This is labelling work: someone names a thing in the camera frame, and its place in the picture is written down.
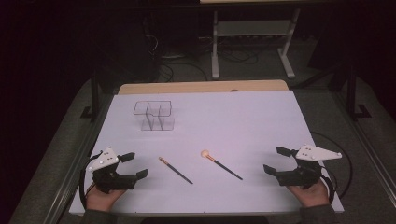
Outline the white metal stand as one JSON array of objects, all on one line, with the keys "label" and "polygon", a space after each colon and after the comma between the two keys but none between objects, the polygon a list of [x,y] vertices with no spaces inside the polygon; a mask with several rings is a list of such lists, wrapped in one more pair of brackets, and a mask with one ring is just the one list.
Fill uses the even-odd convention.
[{"label": "white metal stand", "polygon": [[235,36],[285,36],[282,48],[277,50],[287,78],[294,79],[295,74],[288,59],[288,50],[301,10],[296,8],[289,20],[271,21],[220,21],[219,13],[213,13],[213,44],[211,53],[212,77],[219,79],[218,38]]}]

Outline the clear plastic organizer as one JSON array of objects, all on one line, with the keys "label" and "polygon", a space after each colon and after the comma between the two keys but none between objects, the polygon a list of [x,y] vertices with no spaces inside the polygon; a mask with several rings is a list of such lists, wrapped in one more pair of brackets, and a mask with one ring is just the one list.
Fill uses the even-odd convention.
[{"label": "clear plastic organizer", "polygon": [[174,129],[173,107],[170,101],[138,101],[134,115],[142,131],[172,131]]}]

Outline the person's right hand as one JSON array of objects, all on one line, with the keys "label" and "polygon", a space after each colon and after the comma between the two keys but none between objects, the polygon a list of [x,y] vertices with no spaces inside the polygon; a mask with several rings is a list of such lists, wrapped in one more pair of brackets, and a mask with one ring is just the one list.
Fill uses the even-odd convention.
[{"label": "person's right hand", "polygon": [[321,180],[308,189],[298,186],[287,186],[287,189],[297,198],[302,207],[314,207],[330,203],[328,190]]}]

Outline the white board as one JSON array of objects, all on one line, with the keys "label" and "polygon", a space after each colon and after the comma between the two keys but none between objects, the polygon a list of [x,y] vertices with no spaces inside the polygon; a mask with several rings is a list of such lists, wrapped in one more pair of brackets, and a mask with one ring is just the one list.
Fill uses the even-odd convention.
[{"label": "white board", "polygon": [[[174,129],[142,131],[134,115],[138,101],[170,101]],[[298,211],[299,202],[263,166],[294,169],[295,160],[277,154],[276,148],[299,148],[312,141],[292,91],[137,94],[113,99],[93,150],[133,152],[134,159],[118,168],[122,175],[148,169],[148,176],[116,202],[118,214],[262,215]],[[242,180],[203,158],[205,149]]]}]

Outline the fluffy cream makeup brush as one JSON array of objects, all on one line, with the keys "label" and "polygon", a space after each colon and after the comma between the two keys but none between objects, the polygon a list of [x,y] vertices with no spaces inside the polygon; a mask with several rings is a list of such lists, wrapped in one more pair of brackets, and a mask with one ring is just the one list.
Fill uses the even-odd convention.
[{"label": "fluffy cream makeup brush", "polygon": [[203,150],[201,152],[201,156],[203,158],[207,158],[211,161],[213,161],[217,166],[221,167],[223,170],[225,170],[226,172],[228,172],[229,174],[235,176],[236,178],[238,178],[239,180],[242,180],[242,177],[238,174],[236,174],[235,172],[233,172],[232,170],[230,170],[228,167],[226,167],[225,165],[223,165],[221,162],[217,161],[215,158],[213,158],[208,150]]}]

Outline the person's left hand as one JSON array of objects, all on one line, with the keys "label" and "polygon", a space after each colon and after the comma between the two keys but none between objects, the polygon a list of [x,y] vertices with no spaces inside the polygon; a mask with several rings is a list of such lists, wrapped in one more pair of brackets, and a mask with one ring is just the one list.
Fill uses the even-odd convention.
[{"label": "person's left hand", "polygon": [[103,193],[95,184],[91,184],[86,192],[86,208],[90,210],[110,212],[116,201],[125,193],[125,190],[111,190]]}]

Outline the black metal stand post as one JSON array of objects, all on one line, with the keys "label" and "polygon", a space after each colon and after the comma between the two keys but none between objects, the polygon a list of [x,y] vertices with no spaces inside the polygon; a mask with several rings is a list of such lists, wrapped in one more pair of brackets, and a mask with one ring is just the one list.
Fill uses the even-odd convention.
[{"label": "black metal stand post", "polygon": [[89,119],[91,122],[94,122],[99,113],[99,84],[97,80],[96,73],[92,74],[90,79],[91,82],[91,105],[85,106],[81,117],[83,119]]},{"label": "black metal stand post", "polygon": [[347,79],[347,91],[346,91],[347,113],[354,121],[363,118],[370,118],[371,114],[369,113],[365,105],[359,105],[356,103],[356,89],[357,89],[356,71],[353,67],[350,67],[350,72]]}]

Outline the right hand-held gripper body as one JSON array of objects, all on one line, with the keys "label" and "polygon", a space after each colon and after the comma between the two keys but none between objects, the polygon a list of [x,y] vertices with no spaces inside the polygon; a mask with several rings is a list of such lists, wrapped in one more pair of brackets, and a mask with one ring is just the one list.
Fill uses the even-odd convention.
[{"label": "right hand-held gripper body", "polygon": [[311,145],[303,145],[296,151],[295,159],[297,167],[292,171],[277,172],[276,179],[280,186],[303,186],[310,188],[316,184],[320,178],[332,186],[331,180],[321,172],[320,161],[341,159],[340,152],[330,151],[325,148]]}]

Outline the thin dark makeup brush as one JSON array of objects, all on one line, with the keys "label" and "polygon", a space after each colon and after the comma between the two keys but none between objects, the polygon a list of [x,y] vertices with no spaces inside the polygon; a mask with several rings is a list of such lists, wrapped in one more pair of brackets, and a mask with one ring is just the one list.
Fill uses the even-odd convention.
[{"label": "thin dark makeup brush", "polygon": [[169,169],[171,169],[174,173],[179,175],[181,178],[183,178],[185,181],[187,181],[189,184],[193,184],[192,181],[190,181],[186,176],[184,176],[178,169],[176,169],[172,164],[170,164],[168,161],[166,161],[163,157],[159,157],[159,160],[164,163]]}]

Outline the aluminium rail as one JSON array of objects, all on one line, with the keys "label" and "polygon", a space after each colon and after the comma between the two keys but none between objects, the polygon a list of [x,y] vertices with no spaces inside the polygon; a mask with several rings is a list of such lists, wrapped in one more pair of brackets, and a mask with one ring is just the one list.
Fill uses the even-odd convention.
[{"label": "aluminium rail", "polygon": [[368,156],[370,164],[373,166],[375,175],[377,176],[384,191],[387,193],[389,199],[396,207],[396,183],[391,178],[382,161],[379,159],[373,144],[369,141],[360,124],[348,114],[346,102],[343,100],[341,94],[333,93],[332,97],[336,104],[343,109],[343,116],[346,118],[347,123],[352,128],[353,133],[359,139],[359,142]]},{"label": "aluminium rail", "polygon": [[96,120],[91,122],[81,117],[84,107],[91,105],[91,94],[89,94],[88,103],[82,106],[77,117],[73,119],[75,122],[80,122],[81,127],[67,128],[70,133],[61,134],[61,142],[66,143],[66,148],[57,147],[59,152],[55,155],[64,163],[61,170],[56,171],[62,181],[55,190],[54,199],[50,203],[43,224],[59,224],[68,206],[73,202],[78,192],[80,170],[92,153],[112,100],[112,95],[99,94],[99,113]]}]

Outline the light wooden table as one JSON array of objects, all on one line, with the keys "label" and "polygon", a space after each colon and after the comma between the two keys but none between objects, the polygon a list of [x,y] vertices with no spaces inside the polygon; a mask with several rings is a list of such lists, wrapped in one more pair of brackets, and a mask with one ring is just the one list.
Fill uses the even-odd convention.
[{"label": "light wooden table", "polygon": [[288,89],[287,83],[280,79],[140,83],[122,85],[119,90],[119,95],[229,91],[287,91]]}]

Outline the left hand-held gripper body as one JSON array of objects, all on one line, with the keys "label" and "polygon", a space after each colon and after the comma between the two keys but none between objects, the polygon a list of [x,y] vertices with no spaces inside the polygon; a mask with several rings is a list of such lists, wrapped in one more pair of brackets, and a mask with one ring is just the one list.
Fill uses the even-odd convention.
[{"label": "left hand-held gripper body", "polygon": [[137,182],[135,175],[117,173],[121,163],[118,156],[111,147],[107,147],[93,157],[93,163],[87,168],[92,173],[93,183],[103,193],[109,193],[113,189],[133,189]]}]

